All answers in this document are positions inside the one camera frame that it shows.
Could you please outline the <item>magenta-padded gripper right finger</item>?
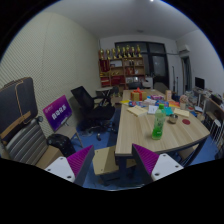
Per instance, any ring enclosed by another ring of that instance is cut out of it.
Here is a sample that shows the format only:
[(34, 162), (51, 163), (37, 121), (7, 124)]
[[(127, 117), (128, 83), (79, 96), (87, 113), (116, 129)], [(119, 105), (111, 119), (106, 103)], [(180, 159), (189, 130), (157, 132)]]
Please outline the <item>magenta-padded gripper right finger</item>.
[(132, 154), (144, 184), (152, 183), (183, 169), (183, 166), (168, 154), (157, 154), (137, 144), (132, 144)]

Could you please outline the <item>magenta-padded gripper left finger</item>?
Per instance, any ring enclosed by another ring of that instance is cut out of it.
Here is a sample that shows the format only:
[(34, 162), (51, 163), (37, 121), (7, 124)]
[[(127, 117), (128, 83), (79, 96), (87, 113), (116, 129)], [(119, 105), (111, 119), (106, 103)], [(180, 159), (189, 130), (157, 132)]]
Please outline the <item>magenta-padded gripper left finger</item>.
[(46, 171), (82, 186), (94, 155), (94, 146), (90, 145), (69, 157), (58, 157), (46, 168)]

